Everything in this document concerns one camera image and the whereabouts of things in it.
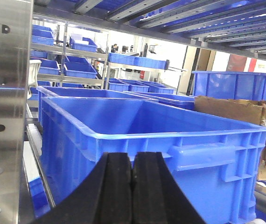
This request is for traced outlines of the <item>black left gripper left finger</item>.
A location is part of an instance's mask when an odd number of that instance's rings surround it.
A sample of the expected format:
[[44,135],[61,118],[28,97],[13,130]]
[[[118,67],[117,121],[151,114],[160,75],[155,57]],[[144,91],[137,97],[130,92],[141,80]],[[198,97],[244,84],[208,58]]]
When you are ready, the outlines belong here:
[[126,153],[104,153],[84,181],[35,224],[129,224],[131,163]]

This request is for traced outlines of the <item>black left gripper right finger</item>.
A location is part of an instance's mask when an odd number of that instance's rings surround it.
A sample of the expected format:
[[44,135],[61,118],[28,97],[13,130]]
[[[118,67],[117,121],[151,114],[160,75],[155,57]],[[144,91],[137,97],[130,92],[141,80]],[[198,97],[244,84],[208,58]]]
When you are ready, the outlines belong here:
[[132,176],[134,224],[203,224],[171,175],[161,153],[142,152]]

